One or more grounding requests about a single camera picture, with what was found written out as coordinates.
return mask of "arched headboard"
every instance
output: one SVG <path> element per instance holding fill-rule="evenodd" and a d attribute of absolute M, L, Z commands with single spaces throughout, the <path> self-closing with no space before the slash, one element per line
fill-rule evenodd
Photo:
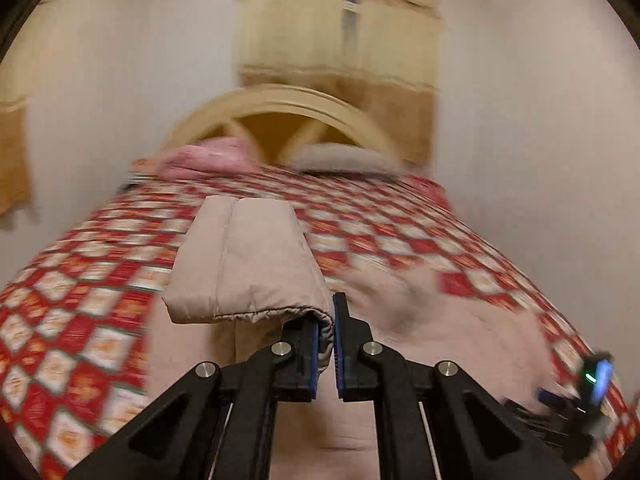
<path fill-rule="evenodd" d="M 316 142 L 355 144 L 401 162 L 393 140 L 364 112 L 322 92 L 277 84 L 241 88 L 204 103 L 162 147 L 225 134 L 243 136 L 263 163 L 286 164 L 302 146 Z"/>

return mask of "silver screw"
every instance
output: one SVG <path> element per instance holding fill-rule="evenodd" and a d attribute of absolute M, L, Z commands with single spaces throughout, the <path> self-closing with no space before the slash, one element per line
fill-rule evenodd
<path fill-rule="evenodd" d="M 214 373 L 216 373 L 216 365 L 209 361 L 204 361 L 196 366 L 196 375 L 198 377 L 207 378 L 211 377 Z"/>
<path fill-rule="evenodd" d="M 378 355 L 380 352 L 382 352 L 382 345 L 377 341 L 369 341 L 362 345 L 362 349 L 364 350 L 365 354 Z"/>
<path fill-rule="evenodd" d="M 291 352 L 291 345 L 286 341 L 278 341 L 271 345 L 271 352 L 280 356 L 287 355 Z"/>
<path fill-rule="evenodd" d="M 438 371 L 445 377 L 451 377 L 458 373 L 458 365 L 452 361 L 443 361 L 438 365 Z"/>

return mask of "gray pillow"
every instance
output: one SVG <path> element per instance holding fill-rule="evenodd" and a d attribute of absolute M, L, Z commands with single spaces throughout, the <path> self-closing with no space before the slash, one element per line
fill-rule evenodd
<path fill-rule="evenodd" d="M 402 165 L 375 150 L 324 142 L 301 148 L 289 163 L 301 173 L 357 173 L 396 177 Z"/>

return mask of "device screen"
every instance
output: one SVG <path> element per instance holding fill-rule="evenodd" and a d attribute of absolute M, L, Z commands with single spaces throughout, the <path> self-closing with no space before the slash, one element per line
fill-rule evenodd
<path fill-rule="evenodd" d="M 591 403 L 599 406 L 607 393 L 609 387 L 609 381 L 613 373 L 613 364 L 609 361 L 603 360 L 596 366 L 595 377 L 591 374 L 586 375 L 586 379 L 593 383 L 593 391 L 591 393 Z"/>

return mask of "checkered bedsheet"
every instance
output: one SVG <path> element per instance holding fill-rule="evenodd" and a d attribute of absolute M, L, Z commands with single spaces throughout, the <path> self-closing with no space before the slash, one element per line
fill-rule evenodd
<path fill-rule="evenodd" d="M 145 320 L 175 253 L 211 194 L 291 202 L 327 282 L 344 266 L 428 262 L 449 294 L 537 313 L 558 383 L 575 391 L 588 346 L 509 260 L 449 212 L 439 186 L 318 178 L 273 168 L 202 182 L 143 179 L 40 253 L 0 292 L 0 413 L 46 479 L 135 416 L 145 396 Z M 598 452 L 619 460 L 636 431 L 619 385 Z"/>

